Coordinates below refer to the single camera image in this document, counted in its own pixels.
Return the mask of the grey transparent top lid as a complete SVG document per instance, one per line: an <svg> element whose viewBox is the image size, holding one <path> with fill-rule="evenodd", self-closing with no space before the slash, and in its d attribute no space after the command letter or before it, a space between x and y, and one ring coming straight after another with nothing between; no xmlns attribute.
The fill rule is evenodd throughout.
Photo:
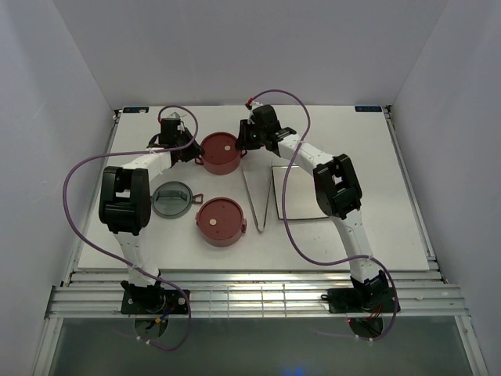
<svg viewBox="0 0 501 376"><path fill-rule="evenodd" d="M184 216L194 204L202 204L204 195L195 194L185 183L169 181L159 185L151 197L152 210L163 219Z"/></svg>

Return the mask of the metal tongs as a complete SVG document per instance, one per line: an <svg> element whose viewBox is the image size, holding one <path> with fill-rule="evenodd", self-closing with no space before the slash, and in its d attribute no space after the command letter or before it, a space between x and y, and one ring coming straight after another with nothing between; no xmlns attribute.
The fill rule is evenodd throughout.
<svg viewBox="0 0 501 376"><path fill-rule="evenodd" d="M247 192L252 219L257 232L265 232L272 190L272 159L270 157L245 157L242 176Z"/></svg>

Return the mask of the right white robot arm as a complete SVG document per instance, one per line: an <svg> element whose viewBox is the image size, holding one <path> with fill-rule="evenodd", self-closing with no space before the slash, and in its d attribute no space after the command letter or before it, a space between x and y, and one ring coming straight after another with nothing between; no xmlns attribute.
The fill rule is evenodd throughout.
<svg viewBox="0 0 501 376"><path fill-rule="evenodd" d="M287 236L296 252L317 266L349 264L351 293L355 305L363 311L375 307L398 311L395 282L387 268L376 258L362 223L362 189L351 159L346 154L333 156L305 142L289 127L282 127L275 109L254 100L246 104L247 119L240 122L236 142L238 150L265 148L289 161L282 188L282 213ZM296 245L288 224L286 194L292 167L298 166L313 179L316 203L335 225L346 257L333 262L319 262L306 256Z"/></svg>

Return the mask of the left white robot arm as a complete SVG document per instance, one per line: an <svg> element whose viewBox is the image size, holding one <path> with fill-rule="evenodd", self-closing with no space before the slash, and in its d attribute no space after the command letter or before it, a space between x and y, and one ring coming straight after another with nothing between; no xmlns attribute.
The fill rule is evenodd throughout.
<svg viewBox="0 0 501 376"><path fill-rule="evenodd" d="M152 212L150 182L176 163L203 153L182 119L172 114L160 119L160 133L150 140L146 154L103 170L99 220L114 235L128 266L128 279L121 286L148 313L157 313L166 305L166 294L157 280L157 262L142 249Z"/></svg>

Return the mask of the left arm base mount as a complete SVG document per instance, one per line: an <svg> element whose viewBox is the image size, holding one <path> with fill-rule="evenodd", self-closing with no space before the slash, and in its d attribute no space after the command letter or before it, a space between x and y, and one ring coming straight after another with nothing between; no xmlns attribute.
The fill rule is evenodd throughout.
<svg viewBox="0 0 501 376"><path fill-rule="evenodd" d="M123 295L120 313L124 315L159 315L170 311L171 314L183 315L188 313L187 298L190 291L183 291L183 296L177 290L133 291Z"/></svg>

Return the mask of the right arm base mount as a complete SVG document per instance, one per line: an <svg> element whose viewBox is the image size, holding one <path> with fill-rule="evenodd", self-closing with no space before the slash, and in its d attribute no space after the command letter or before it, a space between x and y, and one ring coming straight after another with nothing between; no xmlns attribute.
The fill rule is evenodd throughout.
<svg viewBox="0 0 501 376"><path fill-rule="evenodd" d="M395 291L383 272L372 280L359 282L351 278L352 287L331 288L321 295L330 313L397 313L401 310L396 302Z"/></svg>

